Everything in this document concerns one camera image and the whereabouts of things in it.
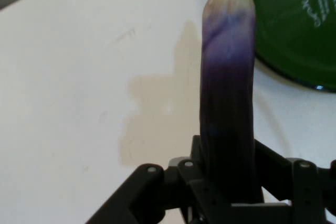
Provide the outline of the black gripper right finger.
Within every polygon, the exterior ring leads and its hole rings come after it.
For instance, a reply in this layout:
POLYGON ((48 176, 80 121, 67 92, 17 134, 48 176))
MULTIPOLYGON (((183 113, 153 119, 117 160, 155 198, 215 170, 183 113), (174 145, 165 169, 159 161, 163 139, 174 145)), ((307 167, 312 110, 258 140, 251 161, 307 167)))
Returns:
POLYGON ((285 158, 256 142, 259 181, 278 203, 232 205, 234 223, 329 223, 335 215, 335 161, 320 168, 300 158, 285 158))

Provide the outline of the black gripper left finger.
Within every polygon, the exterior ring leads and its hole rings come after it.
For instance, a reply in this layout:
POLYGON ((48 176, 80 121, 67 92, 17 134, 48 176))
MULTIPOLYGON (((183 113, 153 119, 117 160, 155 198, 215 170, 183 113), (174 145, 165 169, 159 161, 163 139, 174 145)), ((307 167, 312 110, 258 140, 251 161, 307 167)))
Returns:
POLYGON ((159 223, 167 210, 176 208, 185 223, 205 221, 212 200, 200 145, 200 137, 194 136, 190 156, 172 159, 167 169, 140 165, 87 222, 159 223))

